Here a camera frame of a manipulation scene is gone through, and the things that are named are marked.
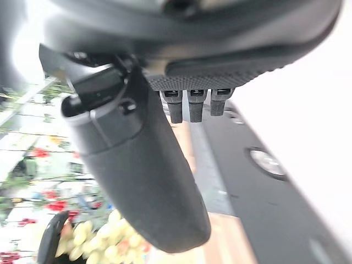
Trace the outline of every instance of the green foliage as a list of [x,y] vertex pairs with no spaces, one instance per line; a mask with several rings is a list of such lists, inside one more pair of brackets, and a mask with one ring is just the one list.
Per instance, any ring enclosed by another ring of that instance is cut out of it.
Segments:
[[45,104],[49,104],[51,103],[51,100],[63,92],[73,94],[73,91],[68,87],[68,85],[63,85],[61,82],[55,82],[41,93],[43,94]]
[[10,119],[6,121],[2,126],[0,126],[0,134],[3,134],[3,133],[5,134],[12,131],[13,130],[12,127],[13,127],[13,120]]
[[30,179],[27,179],[24,174],[17,177],[13,177],[12,174],[9,173],[6,181],[4,181],[2,186],[4,189],[26,187],[29,185]]
[[5,101],[0,104],[0,112],[7,109],[16,108],[18,104],[16,101],[20,98],[20,94],[11,88],[4,87],[4,92],[0,93],[0,97],[5,98]]
[[45,123],[51,123],[51,120],[53,117],[50,114],[44,114],[44,122]]

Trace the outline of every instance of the flower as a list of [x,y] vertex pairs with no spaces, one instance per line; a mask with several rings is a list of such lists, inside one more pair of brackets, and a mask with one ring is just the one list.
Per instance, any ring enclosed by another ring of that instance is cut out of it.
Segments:
[[52,211],[62,212],[66,207],[66,201],[55,201],[48,204],[46,207]]
[[35,224],[35,223],[37,223],[37,220],[29,219],[29,218],[23,218],[20,222],[18,222],[18,227],[24,227],[27,224]]
[[42,148],[35,148],[34,149],[34,156],[37,158],[47,158],[47,157],[49,157],[49,152],[42,149]]
[[101,202],[95,202],[95,203],[93,203],[93,208],[94,209],[98,209],[98,208],[100,208],[102,206],[102,203]]
[[148,242],[144,242],[141,249],[144,253],[148,253],[150,251],[150,244]]
[[78,210],[71,210],[68,213],[68,220],[72,223],[75,217],[79,214]]
[[57,198],[55,191],[44,191],[43,194],[47,199],[56,199]]

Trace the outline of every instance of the textured black panel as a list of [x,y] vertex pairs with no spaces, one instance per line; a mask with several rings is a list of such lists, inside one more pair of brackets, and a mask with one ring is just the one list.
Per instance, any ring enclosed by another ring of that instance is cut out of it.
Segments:
[[203,76],[150,76],[148,81],[155,91],[231,89],[242,86],[264,71],[243,71]]

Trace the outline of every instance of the screw hole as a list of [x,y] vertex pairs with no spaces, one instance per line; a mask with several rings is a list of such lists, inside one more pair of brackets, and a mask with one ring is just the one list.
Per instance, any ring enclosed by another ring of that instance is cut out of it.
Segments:
[[137,105],[134,102],[125,101],[119,105],[119,109],[124,115],[127,115],[134,112],[137,109]]

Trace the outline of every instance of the black plastic housing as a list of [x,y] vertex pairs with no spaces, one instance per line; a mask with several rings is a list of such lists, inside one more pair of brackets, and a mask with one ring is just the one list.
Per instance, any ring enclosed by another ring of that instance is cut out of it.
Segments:
[[66,98],[62,113],[82,160],[143,237],[166,252],[208,240],[204,202],[161,100],[140,69],[132,71],[115,100],[89,112],[74,111]]

